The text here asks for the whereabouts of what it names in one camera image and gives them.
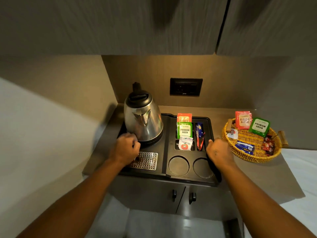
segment wooden backsplash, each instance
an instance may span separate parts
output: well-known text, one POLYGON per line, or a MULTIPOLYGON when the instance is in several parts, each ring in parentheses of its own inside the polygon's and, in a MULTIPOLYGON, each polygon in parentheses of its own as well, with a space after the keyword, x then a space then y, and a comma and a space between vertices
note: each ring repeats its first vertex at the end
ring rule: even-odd
POLYGON ((118 103, 140 82, 158 105, 255 109, 288 57, 102 56, 118 103), (202 78, 199 97, 170 96, 170 78, 202 78))

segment cabinet handle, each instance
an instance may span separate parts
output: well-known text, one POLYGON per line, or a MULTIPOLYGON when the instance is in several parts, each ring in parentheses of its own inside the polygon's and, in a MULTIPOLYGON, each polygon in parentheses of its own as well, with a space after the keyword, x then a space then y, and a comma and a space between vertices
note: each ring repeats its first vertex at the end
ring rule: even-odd
POLYGON ((191 204, 194 201, 196 201, 196 193, 193 192, 189 195, 189 204, 191 204))
POLYGON ((177 196, 177 190, 174 189, 173 195, 172 195, 173 202, 175 202, 176 196, 177 196))

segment wall switch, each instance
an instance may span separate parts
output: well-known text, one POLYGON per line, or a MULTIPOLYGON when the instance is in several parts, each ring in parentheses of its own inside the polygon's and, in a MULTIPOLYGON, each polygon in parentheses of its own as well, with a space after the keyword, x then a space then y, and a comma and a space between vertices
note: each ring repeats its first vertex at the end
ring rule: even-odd
POLYGON ((199 96, 202 83, 202 78, 171 78, 170 95, 199 96))

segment person's right arm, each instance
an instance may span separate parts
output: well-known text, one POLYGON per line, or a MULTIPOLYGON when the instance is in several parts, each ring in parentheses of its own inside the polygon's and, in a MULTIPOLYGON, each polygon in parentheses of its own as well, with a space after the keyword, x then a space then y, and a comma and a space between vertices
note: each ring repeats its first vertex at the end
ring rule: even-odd
POLYGON ((253 238, 316 238, 239 169, 226 141, 209 140, 206 151, 227 181, 242 219, 253 238))

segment brown countertop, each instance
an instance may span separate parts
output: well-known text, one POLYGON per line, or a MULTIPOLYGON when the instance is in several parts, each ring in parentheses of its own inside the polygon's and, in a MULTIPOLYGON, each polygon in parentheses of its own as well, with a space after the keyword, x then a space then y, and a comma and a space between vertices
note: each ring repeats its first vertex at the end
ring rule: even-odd
MULTIPOLYGON (((160 106, 162 113, 192 113, 193 116, 208 117, 211 120, 214 138, 221 138, 221 132, 236 109, 160 106)), ((87 162, 83 175, 92 174, 106 159, 116 141, 124 121, 123 105, 118 104, 98 144, 87 162)), ((279 204, 304 197, 304 193, 284 160, 282 154, 268 163, 258 164, 234 157, 239 168, 279 204)))

